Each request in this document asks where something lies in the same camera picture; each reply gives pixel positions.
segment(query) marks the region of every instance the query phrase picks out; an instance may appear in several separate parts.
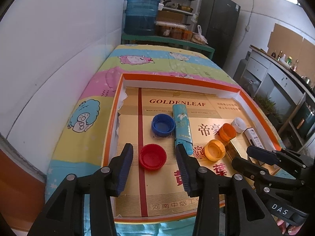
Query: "human hand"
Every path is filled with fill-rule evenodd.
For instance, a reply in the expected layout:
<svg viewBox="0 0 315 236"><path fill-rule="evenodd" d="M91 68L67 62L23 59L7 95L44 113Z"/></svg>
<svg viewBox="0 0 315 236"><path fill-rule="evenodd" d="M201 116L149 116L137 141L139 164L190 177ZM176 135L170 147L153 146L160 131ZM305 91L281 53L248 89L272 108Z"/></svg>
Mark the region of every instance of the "human hand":
<svg viewBox="0 0 315 236"><path fill-rule="evenodd" d="M285 221L278 219L277 220L277 225L279 227L279 229L281 230L282 234L284 234L287 230L287 228L285 227ZM289 225L288 226L288 234L289 235L296 235L298 233L298 231L301 229L302 225L300 226L293 226L293 225Z"/></svg>

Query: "blue bottle cap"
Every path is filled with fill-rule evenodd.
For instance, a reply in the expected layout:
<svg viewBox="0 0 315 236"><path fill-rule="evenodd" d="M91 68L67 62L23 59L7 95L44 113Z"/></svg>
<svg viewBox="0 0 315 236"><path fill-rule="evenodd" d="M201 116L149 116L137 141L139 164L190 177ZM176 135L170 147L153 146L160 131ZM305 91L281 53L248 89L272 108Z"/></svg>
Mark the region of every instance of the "blue bottle cap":
<svg viewBox="0 0 315 236"><path fill-rule="evenodd" d="M175 128L175 122L169 115L160 113L154 116L151 128L158 136L168 136Z"/></svg>

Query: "refrigerator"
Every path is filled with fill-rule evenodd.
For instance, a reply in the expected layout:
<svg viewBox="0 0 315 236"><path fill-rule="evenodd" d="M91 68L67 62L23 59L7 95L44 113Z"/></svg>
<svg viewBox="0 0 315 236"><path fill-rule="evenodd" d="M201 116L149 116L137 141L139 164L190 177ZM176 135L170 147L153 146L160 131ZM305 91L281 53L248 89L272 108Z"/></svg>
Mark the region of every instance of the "refrigerator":
<svg viewBox="0 0 315 236"><path fill-rule="evenodd" d="M212 61L223 67L235 32L240 6L231 0L202 0L198 17L202 35L215 49Z"/></svg>

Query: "small white box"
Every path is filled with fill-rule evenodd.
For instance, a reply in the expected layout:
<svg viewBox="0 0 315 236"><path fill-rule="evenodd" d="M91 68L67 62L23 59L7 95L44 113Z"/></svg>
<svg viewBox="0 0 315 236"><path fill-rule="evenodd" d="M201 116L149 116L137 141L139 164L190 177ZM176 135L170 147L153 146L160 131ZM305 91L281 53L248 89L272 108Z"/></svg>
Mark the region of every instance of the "small white box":
<svg viewBox="0 0 315 236"><path fill-rule="evenodd" d="M244 131L245 136L247 137L249 143L251 145L260 147L264 149L264 146L262 145L258 135L256 134L255 130L253 128L248 128Z"/></svg>

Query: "red bottle cap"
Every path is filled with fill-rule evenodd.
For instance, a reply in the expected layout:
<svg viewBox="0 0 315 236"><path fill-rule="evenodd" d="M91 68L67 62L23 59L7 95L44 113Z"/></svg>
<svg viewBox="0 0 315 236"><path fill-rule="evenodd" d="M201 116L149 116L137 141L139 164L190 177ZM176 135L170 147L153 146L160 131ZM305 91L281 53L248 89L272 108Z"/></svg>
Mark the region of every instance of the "red bottle cap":
<svg viewBox="0 0 315 236"><path fill-rule="evenodd" d="M162 146L148 144L142 148L139 162L147 170L158 170L166 162L166 152Z"/></svg>

